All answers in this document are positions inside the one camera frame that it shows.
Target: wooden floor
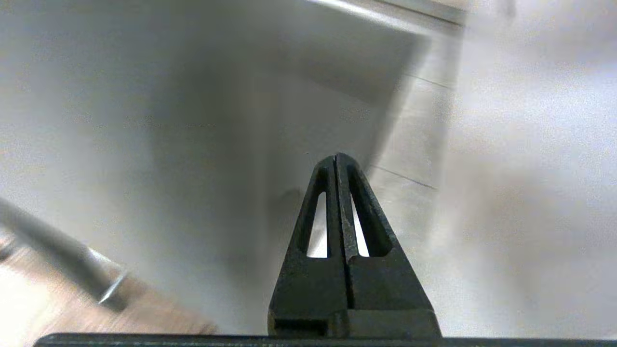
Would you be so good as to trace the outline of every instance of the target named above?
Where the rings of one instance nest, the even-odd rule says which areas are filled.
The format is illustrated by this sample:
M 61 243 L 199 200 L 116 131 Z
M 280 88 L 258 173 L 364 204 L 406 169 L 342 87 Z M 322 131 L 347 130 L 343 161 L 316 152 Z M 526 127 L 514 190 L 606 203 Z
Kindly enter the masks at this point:
M 0 239 L 0 248 L 7 239 Z M 122 312 L 99 306 L 34 251 L 21 247 L 0 261 L 0 346 L 32 346 L 54 332 L 212 334 L 213 323 L 128 277 Z

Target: black plastic part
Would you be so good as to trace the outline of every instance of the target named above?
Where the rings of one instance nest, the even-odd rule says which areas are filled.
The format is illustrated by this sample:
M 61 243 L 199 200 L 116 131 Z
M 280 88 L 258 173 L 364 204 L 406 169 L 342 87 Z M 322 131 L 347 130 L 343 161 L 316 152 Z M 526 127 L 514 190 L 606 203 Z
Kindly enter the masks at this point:
M 417 340 L 372 338 L 277 338 L 197 335 L 53 334 L 34 347 L 617 347 L 602 340 L 526 340 L 438 338 Z
M 322 192 L 328 258 L 309 258 Z M 354 202 L 369 257 L 358 253 Z M 268 332 L 294 337 L 441 336 L 433 307 L 373 190 L 356 161 L 345 154 L 327 157 L 313 171 L 270 302 Z

